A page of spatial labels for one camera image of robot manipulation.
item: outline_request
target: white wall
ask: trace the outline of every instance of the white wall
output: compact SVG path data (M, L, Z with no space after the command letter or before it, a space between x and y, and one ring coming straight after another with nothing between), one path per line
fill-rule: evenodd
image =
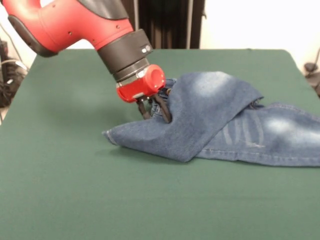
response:
M316 59L320 0L206 0L205 12L202 49L284 49L303 73Z

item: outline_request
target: green table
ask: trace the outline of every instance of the green table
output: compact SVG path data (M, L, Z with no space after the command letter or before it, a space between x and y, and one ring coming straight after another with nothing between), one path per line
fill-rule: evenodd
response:
M316 93L281 50L156 50L167 77L223 71L262 103L320 115ZM107 142L141 119L94 50L37 57L0 127L1 240L318 240L320 169L194 159Z

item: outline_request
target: folded denim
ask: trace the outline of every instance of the folded denim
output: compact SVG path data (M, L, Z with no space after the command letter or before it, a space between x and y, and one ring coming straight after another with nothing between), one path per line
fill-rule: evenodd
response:
M192 72L167 79L152 118L128 122L103 134L110 143L186 163L194 158L267 166L320 166L320 117L293 105L259 104L261 93L224 72Z

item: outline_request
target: blue jeans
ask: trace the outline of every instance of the blue jeans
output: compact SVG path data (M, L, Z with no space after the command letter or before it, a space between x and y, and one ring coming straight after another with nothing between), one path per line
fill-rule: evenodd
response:
M172 122L154 104L152 118L103 134L114 145L182 163L195 157L268 166L320 166L320 118L294 106L259 104L261 93L224 72L168 79L160 96Z

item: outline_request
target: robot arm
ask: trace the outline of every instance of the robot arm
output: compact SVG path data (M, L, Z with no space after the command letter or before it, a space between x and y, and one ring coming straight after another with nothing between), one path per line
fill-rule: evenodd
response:
M158 96L166 84L162 69L147 60L153 48L140 29L134 31L121 0L0 0L8 20L38 55L50 58L79 40L89 41L116 81L118 96L136 102L145 119L144 101L156 101L164 120L171 115Z

